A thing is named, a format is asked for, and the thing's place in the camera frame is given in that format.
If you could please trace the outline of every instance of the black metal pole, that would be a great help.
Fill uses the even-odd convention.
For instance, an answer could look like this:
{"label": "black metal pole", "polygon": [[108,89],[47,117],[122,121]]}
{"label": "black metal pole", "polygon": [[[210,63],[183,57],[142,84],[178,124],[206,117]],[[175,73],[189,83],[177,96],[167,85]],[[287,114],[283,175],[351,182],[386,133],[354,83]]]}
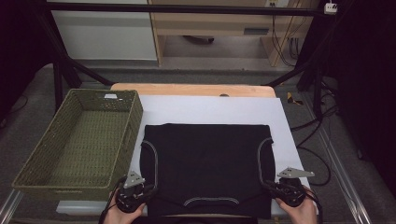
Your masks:
{"label": "black metal pole", "polygon": [[222,6],[181,6],[144,4],[95,4],[95,3],[55,3],[41,4],[48,10],[61,11],[105,11],[105,12],[158,12],[158,13],[201,13],[235,15],[277,15],[277,16],[326,16],[323,10],[315,8],[287,7],[222,7]]}

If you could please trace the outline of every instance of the person's left hand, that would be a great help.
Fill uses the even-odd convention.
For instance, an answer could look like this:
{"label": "person's left hand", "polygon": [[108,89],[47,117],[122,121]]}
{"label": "person's left hand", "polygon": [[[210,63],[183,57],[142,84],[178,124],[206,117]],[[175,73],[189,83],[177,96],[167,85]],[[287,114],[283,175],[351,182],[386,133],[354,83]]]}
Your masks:
{"label": "person's left hand", "polygon": [[140,217],[143,213],[143,208],[145,207],[145,203],[142,203],[136,211],[133,213],[124,213],[122,212],[116,205],[115,197],[117,195],[117,191],[114,194],[114,197],[111,199],[110,209],[107,211],[107,215],[104,221],[104,224],[131,224],[137,217]]}

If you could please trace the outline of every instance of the gray carpet floor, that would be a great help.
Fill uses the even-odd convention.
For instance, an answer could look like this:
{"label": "gray carpet floor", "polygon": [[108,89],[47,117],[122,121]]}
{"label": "gray carpet floor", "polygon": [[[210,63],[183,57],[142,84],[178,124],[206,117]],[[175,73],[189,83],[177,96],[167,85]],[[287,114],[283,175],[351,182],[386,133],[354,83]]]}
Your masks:
{"label": "gray carpet floor", "polygon": [[[279,76],[279,71],[261,72],[255,69],[221,71],[205,70],[203,67],[195,67],[192,70],[153,68],[121,71],[118,69],[102,69],[98,70],[98,72],[102,76],[116,82],[143,83],[261,85]],[[100,85],[91,83],[91,79],[81,78],[86,81],[84,85],[87,87],[101,88]],[[64,85],[64,93],[67,90],[67,86]],[[276,96],[281,99],[290,127],[299,126],[310,121],[312,118],[307,102],[304,102],[304,105],[288,103],[288,92],[291,92],[295,100],[303,100],[304,97],[295,90],[293,81],[276,87]],[[14,109],[20,108],[25,101],[27,101],[26,105],[22,109],[9,114],[6,126],[0,129],[0,175],[2,176],[0,178],[0,203],[8,196],[13,179],[35,148],[54,115],[53,75],[50,68],[43,68],[36,74],[35,79],[28,86],[21,99],[15,104]],[[331,96],[323,98],[323,102],[323,110],[334,105]],[[389,193],[374,166],[368,161],[358,159],[357,149],[351,141],[341,118],[337,114],[327,117],[322,127],[330,136],[330,140],[345,165],[346,171],[373,223],[395,223],[395,199]],[[315,126],[293,132],[292,135],[296,145],[311,134],[314,128]],[[323,146],[317,134],[313,135],[304,146],[315,151],[332,166],[327,160],[325,146]],[[299,154],[305,170],[314,171],[317,175],[310,180],[311,182],[320,183],[326,180],[327,171],[322,161],[307,151],[299,150]],[[332,172],[331,181],[326,186],[312,187],[312,189],[320,198],[326,223],[355,222],[334,172]],[[61,221],[97,220],[97,217],[70,217],[57,214],[55,211],[56,206],[57,202],[38,201],[25,195],[14,217]],[[262,223],[275,222],[262,220]]]}

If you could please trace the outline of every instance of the black metal frame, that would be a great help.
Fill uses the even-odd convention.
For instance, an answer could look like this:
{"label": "black metal frame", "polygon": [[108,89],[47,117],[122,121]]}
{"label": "black metal frame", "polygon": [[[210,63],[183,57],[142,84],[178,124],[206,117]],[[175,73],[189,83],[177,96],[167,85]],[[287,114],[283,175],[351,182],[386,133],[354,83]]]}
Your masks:
{"label": "black metal frame", "polygon": [[[238,15],[277,15],[277,16],[326,16],[322,10],[313,8],[283,8],[283,7],[218,7],[218,6],[180,6],[180,5],[140,5],[140,4],[88,4],[88,3],[54,3],[45,0],[25,0],[27,10],[33,18],[32,22],[38,23],[45,32],[50,46],[48,52],[53,60],[55,75],[55,100],[56,109],[59,108],[63,100],[62,77],[65,78],[71,88],[79,88],[81,80],[79,79],[75,68],[82,73],[98,80],[104,85],[111,86],[114,82],[107,80],[96,74],[84,65],[71,59],[64,47],[62,39],[54,33],[53,28],[49,25],[44,13],[51,10],[62,11],[103,11],[103,12],[157,12],[157,13],[201,13],[201,14],[238,14]],[[280,83],[295,77],[306,69],[313,67],[313,60],[296,67],[286,75],[265,84],[265,86],[275,87]]]}

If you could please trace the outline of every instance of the basket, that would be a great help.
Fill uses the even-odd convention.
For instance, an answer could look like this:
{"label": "basket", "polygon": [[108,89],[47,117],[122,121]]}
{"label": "basket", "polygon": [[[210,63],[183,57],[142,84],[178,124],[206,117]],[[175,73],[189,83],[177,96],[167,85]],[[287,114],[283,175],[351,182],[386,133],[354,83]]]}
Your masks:
{"label": "basket", "polygon": [[12,187],[45,200],[107,201],[128,173],[142,115],[137,91],[70,90]]}

